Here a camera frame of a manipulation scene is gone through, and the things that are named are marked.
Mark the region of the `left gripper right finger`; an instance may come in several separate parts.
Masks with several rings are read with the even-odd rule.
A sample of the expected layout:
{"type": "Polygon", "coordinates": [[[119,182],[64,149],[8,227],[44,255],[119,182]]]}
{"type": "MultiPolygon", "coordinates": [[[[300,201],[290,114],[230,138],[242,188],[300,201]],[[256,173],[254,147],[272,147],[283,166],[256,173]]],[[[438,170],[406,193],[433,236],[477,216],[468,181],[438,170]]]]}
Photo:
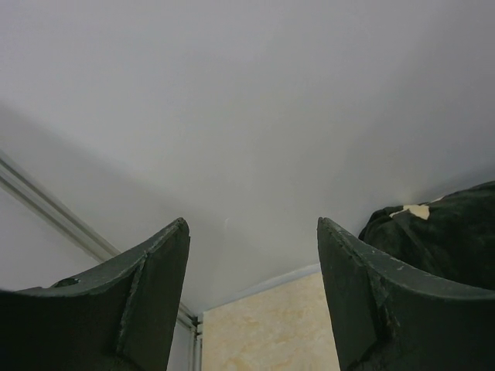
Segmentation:
{"type": "Polygon", "coordinates": [[[492,370],[494,293],[421,271],[329,218],[317,226],[341,370],[492,370]]]}

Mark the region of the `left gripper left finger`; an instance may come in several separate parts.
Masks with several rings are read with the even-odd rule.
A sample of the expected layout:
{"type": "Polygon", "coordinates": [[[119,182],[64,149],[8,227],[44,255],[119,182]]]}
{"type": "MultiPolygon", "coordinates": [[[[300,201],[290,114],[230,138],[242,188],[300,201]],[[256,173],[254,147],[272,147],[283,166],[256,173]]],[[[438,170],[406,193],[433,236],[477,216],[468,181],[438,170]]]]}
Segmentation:
{"type": "Polygon", "coordinates": [[[3,370],[164,370],[189,256],[177,219],[48,288],[1,293],[3,370]]]}

